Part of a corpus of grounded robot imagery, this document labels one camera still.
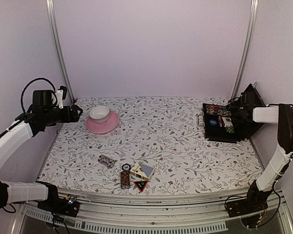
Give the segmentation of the blue beige card deck box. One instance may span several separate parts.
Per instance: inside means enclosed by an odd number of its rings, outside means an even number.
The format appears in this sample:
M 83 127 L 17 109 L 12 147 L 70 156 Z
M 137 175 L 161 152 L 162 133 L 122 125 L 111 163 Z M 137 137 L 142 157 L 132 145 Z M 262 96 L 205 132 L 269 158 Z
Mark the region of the blue beige card deck box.
M 137 178 L 149 181 L 154 175 L 155 169 L 148 165 L 136 162 L 129 172 Z

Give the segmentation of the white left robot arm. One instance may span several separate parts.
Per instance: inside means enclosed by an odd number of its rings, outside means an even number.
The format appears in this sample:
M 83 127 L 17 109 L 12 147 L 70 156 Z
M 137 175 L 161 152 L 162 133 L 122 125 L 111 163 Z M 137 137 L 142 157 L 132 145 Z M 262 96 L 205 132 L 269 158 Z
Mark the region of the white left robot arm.
M 28 110 L 0 134 L 0 170 L 12 154 L 26 141 L 43 132 L 46 127 L 58 123 L 78 122 L 83 110 L 76 104 L 65 106 L 66 87 L 59 90 L 33 91 L 32 104 Z M 63 207 L 55 185 L 44 182 L 4 182 L 0 180 L 0 209 L 7 204 L 38 201 L 51 211 Z

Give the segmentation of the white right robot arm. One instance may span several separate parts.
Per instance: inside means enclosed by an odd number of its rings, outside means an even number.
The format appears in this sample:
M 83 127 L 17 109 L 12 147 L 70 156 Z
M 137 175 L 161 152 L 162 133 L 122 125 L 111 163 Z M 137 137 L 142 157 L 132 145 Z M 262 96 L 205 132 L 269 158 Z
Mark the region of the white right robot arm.
M 293 104 L 273 104 L 253 107 L 251 120 L 257 123 L 277 124 L 276 150 L 261 176 L 248 189 L 243 209 L 252 213 L 265 207 L 276 182 L 284 175 L 293 161 Z

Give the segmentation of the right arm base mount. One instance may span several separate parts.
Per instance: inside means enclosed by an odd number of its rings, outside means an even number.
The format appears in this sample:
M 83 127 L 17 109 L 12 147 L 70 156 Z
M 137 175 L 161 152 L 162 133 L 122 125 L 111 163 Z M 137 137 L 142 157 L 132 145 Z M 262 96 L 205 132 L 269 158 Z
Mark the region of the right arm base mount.
M 267 209 L 267 199 L 271 195 L 270 191 L 260 191 L 257 187 L 250 187 L 244 199 L 225 202 L 225 209 L 229 217 L 252 214 Z

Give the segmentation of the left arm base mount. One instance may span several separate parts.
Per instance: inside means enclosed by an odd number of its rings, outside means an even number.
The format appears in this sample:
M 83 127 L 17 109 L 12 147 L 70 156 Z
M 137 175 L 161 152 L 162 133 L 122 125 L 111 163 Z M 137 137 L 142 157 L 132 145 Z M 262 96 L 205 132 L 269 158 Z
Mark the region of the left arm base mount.
M 38 201 L 37 207 L 39 209 L 54 214 L 77 217 L 80 208 L 80 202 L 76 200 L 76 197 L 69 194 L 68 198 L 60 198 L 58 195 L 57 186 L 47 182 L 38 181 L 38 183 L 44 185 L 48 191 L 47 199 Z

